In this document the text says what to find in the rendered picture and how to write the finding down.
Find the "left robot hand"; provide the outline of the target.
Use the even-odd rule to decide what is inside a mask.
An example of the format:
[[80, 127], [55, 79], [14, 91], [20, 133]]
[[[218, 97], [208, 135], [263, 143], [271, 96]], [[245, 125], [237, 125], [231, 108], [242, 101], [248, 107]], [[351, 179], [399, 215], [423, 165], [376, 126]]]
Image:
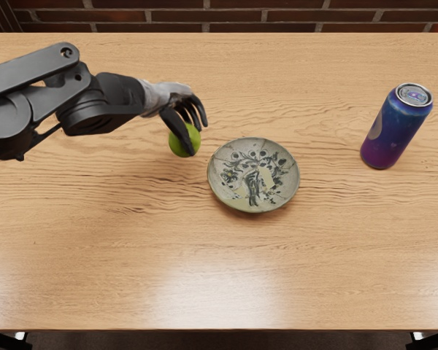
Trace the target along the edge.
[[159, 115], [169, 130], [179, 139], [188, 157], [196, 151], [189, 136], [187, 124], [198, 132], [208, 126], [207, 113], [198, 96], [189, 85], [179, 82], [151, 83], [140, 79], [145, 92], [143, 117]]

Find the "green lime fruit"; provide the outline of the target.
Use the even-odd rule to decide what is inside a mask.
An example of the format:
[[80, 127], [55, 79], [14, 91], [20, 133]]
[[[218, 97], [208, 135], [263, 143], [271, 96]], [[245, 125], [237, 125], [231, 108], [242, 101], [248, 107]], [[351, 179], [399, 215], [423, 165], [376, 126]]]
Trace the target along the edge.
[[[185, 126], [193, 146], [194, 154], [196, 154], [201, 146], [201, 134], [193, 124], [186, 123]], [[191, 157], [191, 155], [185, 150], [180, 139], [173, 132], [169, 133], [169, 148], [178, 157]]]

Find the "patterned ceramic plate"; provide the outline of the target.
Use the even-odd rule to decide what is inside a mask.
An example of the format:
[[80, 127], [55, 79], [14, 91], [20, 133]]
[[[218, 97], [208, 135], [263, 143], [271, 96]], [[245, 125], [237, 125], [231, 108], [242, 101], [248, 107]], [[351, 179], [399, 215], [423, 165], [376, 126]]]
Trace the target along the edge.
[[288, 203], [300, 185], [293, 155], [275, 141], [242, 137], [226, 142], [210, 158], [207, 180], [217, 199], [251, 214]]

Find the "blue purple drink can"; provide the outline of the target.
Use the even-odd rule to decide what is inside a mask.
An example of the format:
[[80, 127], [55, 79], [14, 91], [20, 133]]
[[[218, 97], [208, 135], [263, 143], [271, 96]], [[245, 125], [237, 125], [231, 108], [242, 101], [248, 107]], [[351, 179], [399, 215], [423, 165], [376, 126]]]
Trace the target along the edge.
[[363, 144], [361, 159], [368, 166], [393, 166], [433, 108], [433, 95], [424, 86], [405, 82], [391, 90]]

